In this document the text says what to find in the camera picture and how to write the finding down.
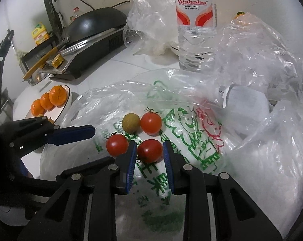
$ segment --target frying pan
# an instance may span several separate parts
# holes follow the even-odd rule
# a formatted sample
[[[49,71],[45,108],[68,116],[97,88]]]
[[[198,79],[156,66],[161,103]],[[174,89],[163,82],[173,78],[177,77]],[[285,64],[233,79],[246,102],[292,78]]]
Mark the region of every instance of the frying pan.
[[[65,38],[56,47],[44,55],[30,70],[23,76],[27,80],[32,74],[64,46],[74,45],[88,37],[104,32],[111,28],[123,27],[126,24],[126,15],[115,8],[100,8],[85,13],[76,18],[68,27]]]

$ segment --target yellow detergent bottle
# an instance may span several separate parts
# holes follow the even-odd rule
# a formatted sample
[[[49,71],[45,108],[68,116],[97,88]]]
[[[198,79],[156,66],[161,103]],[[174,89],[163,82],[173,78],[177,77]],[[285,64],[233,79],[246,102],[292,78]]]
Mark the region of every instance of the yellow detergent bottle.
[[[37,45],[50,38],[46,27],[41,22],[32,31],[32,37]]]

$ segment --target yellow-green round fruit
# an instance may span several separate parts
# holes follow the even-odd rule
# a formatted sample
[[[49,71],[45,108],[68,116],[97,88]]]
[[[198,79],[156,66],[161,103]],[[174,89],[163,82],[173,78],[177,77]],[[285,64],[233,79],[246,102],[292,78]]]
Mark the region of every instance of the yellow-green round fruit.
[[[140,128],[140,118],[135,113],[128,113],[122,121],[123,130],[129,134],[136,132]]]

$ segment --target plate of oranges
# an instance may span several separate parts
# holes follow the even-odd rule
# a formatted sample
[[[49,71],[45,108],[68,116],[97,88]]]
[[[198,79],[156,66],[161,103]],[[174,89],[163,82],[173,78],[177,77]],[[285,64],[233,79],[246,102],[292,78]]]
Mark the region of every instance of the plate of oranges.
[[[54,86],[32,103],[25,118],[47,116],[52,123],[60,124],[71,102],[72,96],[67,85]]]

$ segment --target red tomato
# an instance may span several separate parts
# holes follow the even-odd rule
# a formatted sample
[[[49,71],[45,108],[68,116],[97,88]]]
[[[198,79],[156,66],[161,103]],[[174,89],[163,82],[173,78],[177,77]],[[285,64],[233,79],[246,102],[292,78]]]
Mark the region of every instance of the red tomato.
[[[148,135],[155,135],[162,128],[162,118],[150,110],[142,116],[140,126]]]
[[[106,142],[106,148],[110,155],[117,157],[120,154],[126,153],[129,142],[124,135],[115,134],[110,136]]]
[[[163,145],[155,139],[143,141],[137,149],[138,158],[144,163],[156,162],[162,156],[162,153]]]

